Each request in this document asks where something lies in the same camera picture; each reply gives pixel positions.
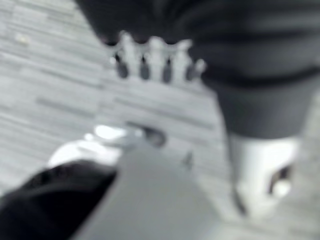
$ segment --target person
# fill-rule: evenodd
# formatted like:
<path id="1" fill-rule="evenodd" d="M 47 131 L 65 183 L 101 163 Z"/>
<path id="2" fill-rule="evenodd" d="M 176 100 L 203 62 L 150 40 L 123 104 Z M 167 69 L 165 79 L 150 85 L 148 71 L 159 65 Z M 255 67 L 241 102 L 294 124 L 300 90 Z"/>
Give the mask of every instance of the person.
<path id="1" fill-rule="evenodd" d="M 274 95 L 270 103 L 270 98 L 261 100 L 255 93 L 262 87 L 273 89 L 279 84 L 300 83 L 306 77 L 319 75 L 316 59 L 320 3 L 312 0 L 76 2 L 97 36 L 110 46 L 117 43 L 122 30 L 142 42 L 150 36 L 159 36 L 167 43 L 192 39 L 189 54 L 194 61 L 205 60 L 207 71 L 202 76 L 203 83 L 217 91 L 228 131 L 272 139 L 291 136 L 300 130 L 311 96 L 309 88 L 316 89 L 314 84 L 299 92 L 302 97 L 287 94 L 289 100 L 299 99 L 295 101 L 297 108 L 288 109 L 302 111 L 288 115 L 289 121 L 286 116 L 279 117 L 286 113 L 281 111 L 284 105 L 280 96 Z M 236 94 L 238 90 L 243 91 L 237 97 L 230 97 L 230 91 Z M 230 106 L 238 107 L 230 111 Z M 268 114 L 261 114 L 261 110 L 267 110 Z M 253 121 L 255 115 L 263 118 Z M 276 118 L 266 120 L 266 116 Z M 37 174 L 1 199 L 0 239 L 68 239 L 116 177 L 115 169 L 90 159 Z"/>

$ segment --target floor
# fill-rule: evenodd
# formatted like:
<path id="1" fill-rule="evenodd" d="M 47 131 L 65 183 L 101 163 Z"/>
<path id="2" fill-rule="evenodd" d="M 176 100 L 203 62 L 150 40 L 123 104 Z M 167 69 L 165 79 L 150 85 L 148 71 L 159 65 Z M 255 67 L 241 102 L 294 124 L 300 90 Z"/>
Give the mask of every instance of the floor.
<path id="1" fill-rule="evenodd" d="M 231 198 L 224 129 L 214 95 L 187 83 L 183 52 L 174 81 L 161 82 L 163 46 L 152 47 L 152 81 L 118 78 L 72 0 L 0 0 L 0 193 L 44 167 L 61 144 L 96 123 L 134 121 L 165 130 L 163 149 L 179 162 L 190 152 L 192 176 L 228 226 L 223 240 L 320 239 L 320 94 L 315 97 L 296 164 L 295 188 L 269 220 L 242 219 Z"/>

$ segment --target dark clothing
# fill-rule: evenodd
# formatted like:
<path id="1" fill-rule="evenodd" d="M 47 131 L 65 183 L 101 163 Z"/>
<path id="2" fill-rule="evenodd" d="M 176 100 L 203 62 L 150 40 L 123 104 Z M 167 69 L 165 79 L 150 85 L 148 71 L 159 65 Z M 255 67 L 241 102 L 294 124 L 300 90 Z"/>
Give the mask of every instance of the dark clothing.
<path id="1" fill-rule="evenodd" d="M 114 181 L 114 169 L 77 161 L 45 170 L 0 201 L 1 240 L 66 240 Z"/>

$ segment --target tiled floor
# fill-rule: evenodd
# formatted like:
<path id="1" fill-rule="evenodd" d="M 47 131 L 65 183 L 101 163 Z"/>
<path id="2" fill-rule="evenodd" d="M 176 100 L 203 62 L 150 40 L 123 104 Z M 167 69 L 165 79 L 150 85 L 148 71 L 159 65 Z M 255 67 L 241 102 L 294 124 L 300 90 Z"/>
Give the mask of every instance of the tiled floor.
<path id="1" fill-rule="evenodd" d="M 226 240 L 320 239 L 320 96 L 314 101 L 295 174 L 295 189 L 271 220 L 247 222 L 230 196 L 230 170 L 219 110 L 199 82 L 186 83 L 186 58 L 172 85 L 160 82 L 161 47 L 152 48 L 152 81 L 121 80 L 107 50 L 71 0 L 0 0 L 0 191 L 42 168 L 62 143 L 94 123 L 135 121 L 165 130 L 165 154 L 193 152 L 193 175 L 226 220 Z"/>

